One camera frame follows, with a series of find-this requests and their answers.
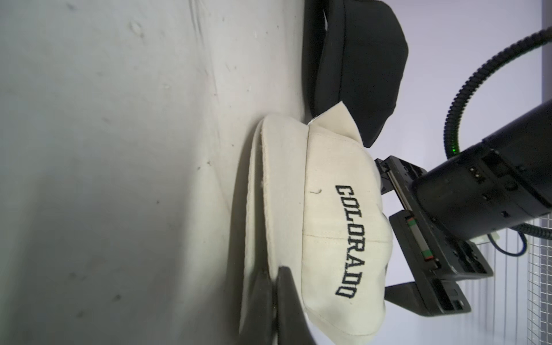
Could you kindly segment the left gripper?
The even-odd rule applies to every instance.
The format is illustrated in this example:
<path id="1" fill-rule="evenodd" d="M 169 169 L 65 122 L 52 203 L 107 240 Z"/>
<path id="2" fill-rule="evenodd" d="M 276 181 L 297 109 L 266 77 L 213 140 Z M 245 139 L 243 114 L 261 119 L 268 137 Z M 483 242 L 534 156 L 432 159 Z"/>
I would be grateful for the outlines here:
<path id="1" fill-rule="evenodd" d="M 375 163 L 381 193 L 395 192 L 402 204 L 389 221 L 413 276 L 386 287 L 385 300 L 424 317 L 471 312 L 458 283 L 492 277 L 487 260 L 473 242 L 449 237 L 422 210 L 412 184 L 425 170 L 394 156 Z"/>

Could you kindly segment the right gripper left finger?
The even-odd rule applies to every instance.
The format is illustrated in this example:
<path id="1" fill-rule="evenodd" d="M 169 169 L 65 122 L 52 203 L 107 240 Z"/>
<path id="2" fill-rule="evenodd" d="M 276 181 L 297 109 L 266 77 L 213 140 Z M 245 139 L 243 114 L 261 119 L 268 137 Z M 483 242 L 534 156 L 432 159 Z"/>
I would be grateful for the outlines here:
<path id="1" fill-rule="evenodd" d="M 257 275 L 238 344 L 270 345 L 274 324 L 273 282 L 266 272 Z"/>

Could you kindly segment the cream Colorado cap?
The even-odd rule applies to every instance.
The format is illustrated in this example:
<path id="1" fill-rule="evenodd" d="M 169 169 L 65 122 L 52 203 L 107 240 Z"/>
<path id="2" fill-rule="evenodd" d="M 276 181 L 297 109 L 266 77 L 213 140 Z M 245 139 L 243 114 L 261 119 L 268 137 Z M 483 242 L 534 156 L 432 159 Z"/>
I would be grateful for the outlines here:
<path id="1" fill-rule="evenodd" d="M 335 344 L 366 344 L 385 318 L 392 228 L 381 181 L 342 103 L 307 124 L 266 116 L 252 139 L 241 311 L 254 279 L 288 267 L 300 310 Z"/>

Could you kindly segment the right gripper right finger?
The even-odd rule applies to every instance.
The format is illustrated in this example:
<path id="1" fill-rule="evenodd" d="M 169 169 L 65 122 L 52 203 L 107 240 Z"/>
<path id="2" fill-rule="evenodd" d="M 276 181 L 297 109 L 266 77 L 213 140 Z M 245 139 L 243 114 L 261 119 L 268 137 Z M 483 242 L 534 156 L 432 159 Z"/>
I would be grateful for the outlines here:
<path id="1" fill-rule="evenodd" d="M 315 345 L 289 267 L 280 267 L 276 281 L 277 343 Z"/>

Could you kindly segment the plain black cap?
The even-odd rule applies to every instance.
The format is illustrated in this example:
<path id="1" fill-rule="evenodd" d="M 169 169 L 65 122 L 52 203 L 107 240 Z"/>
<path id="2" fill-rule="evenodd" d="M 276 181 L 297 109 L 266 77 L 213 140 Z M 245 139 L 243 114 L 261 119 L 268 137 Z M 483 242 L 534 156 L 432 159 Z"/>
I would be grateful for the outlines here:
<path id="1" fill-rule="evenodd" d="M 303 96 L 316 117 L 342 102 L 365 147 L 395 111 L 408 43 L 383 1 L 306 1 Z"/>

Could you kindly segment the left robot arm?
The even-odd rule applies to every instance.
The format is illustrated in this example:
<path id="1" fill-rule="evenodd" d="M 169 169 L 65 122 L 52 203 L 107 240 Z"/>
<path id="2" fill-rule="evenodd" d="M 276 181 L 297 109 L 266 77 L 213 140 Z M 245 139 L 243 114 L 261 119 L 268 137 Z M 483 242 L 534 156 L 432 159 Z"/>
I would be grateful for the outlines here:
<path id="1" fill-rule="evenodd" d="M 508 63 L 550 42 L 551 29 L 540 30 L 470 76 L 448 110 L 443 164 L 426 171 L 394 156 L 376 162 L 382 192 L 394 191 L 403 207 L 390 223 L 413 275 L 409 283 L 386 287 L 386 301 L 425 317 L 468 313 L 459 281 L 493 274 L 476 237 L 509 228 L 523 238 L 551 238 L 550 230 L 531 224 L 551 212 L 551 103 L 476 145 L 459 146 L 461 117 L 478 88 Z"/>

